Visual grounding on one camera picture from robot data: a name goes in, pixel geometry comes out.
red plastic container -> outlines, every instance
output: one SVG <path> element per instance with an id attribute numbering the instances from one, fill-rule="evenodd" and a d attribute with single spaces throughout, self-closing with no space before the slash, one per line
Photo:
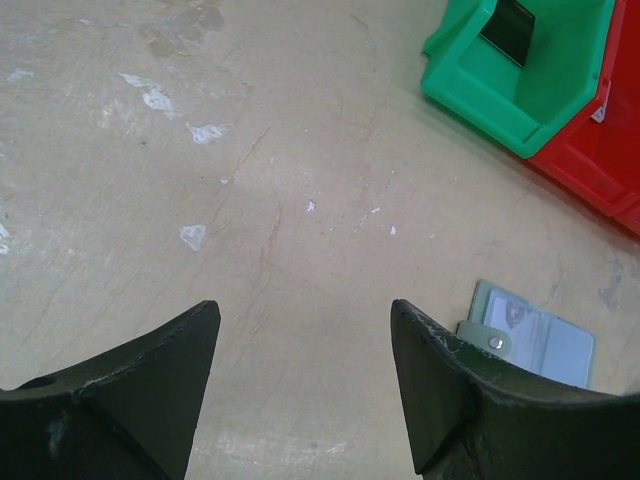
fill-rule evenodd
<path id="1" fill-rule="evenodd" d="M 596 97 L 529 161 L 640 235 L 638 48 L 640 1 L 616 0 Z"/>

plastic bin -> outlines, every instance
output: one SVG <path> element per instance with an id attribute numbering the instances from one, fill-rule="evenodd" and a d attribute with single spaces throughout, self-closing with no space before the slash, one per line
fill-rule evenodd
<path id="1" fill-rule="evenodd" d="M 450 0 L 422 90 L 529 158 L 595 96 L 614 0 L 519 1 L 536 17 L 524 67 L 480 36 L 497 0 Z"/>
<path id="2" fill-rule="evenodd" d="M 640 235 L 638 46 L 640 2 L 617 0 L 598 95 L 530 161 Z M 591 115 L 605 101 L 598 123 Z"/>

concrete floor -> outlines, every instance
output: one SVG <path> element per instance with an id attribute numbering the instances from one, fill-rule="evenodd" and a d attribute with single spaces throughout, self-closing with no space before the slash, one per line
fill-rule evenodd
<path id="1" fill-rule="evenodd" d="M 425 102 L 445 4 L 4 0 L 2 387 L 214 299 L 190 480 L 410 479 L 391 301 L 454 328 L 482 277 L 637 388 L 640 247 Z"/>

green plastic container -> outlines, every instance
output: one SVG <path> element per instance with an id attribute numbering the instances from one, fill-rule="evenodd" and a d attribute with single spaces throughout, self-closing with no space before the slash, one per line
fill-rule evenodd
<path id="1" fill-rule="evenodd" d="M 524 67 L 480 36 L 497 0 L 450 0 L 422 90 L 529 158 L 595 96 L 615 0 L 519 2 L 536 17 Z"/>

black rectangular item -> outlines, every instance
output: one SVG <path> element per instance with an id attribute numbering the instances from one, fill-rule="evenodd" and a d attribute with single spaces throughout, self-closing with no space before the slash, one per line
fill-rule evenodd
<path id="1" fill-rule="evenodd" d="M 515 0 L 498 0 L 480 35 L 521 67 L 531 46 L 536 17 Z"/>

